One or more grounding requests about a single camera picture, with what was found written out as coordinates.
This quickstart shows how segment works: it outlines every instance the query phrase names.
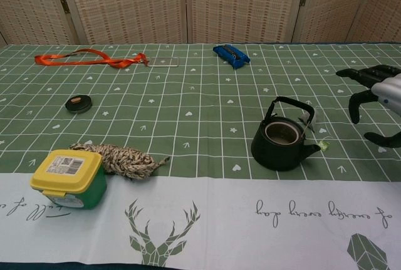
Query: heart pattern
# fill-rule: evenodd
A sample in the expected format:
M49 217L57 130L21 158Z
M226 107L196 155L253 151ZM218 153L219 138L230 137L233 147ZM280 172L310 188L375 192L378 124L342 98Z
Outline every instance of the heart pattern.
M241 167L238 165L233 166L232 170L235 171L240 171Z

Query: rope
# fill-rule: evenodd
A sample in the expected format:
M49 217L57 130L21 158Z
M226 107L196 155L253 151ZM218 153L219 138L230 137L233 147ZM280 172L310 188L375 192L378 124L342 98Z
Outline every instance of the rope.
M75 143L72 150L99 153L103 157L106 174L118 174L130 179L145 179L161 165L165 165L170 157L155 162L152 156L134 148L122 148L114 145L85 145Z

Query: woven screen panel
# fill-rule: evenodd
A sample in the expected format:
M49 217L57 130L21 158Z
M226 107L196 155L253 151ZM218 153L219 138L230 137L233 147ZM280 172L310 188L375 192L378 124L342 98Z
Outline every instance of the woven screen panel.
M189 0L192 42L285 41L293 0Z
M361 1L306 0L296 24L294 41L345 41Z
M349 41L401 41L401 0L365 0Z
M0 31L12 44L71 44L60 0L0 0Z
M75 0L90 44L181 43L181 0Z

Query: yellow lid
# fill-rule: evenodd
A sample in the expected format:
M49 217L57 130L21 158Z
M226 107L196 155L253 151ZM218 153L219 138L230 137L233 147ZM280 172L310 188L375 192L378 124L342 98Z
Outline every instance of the yellow lid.
M92 183L102 156L77 150L55 150L45 158L31 178L31 187L64 197L67 193L82 193Z

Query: plastic container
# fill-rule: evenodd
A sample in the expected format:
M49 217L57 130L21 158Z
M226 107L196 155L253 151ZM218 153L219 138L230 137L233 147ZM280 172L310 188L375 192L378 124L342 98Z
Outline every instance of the plastic container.
M31 187L57 205L91 209L106 191L102 156L78 150L52 151L33 174Z

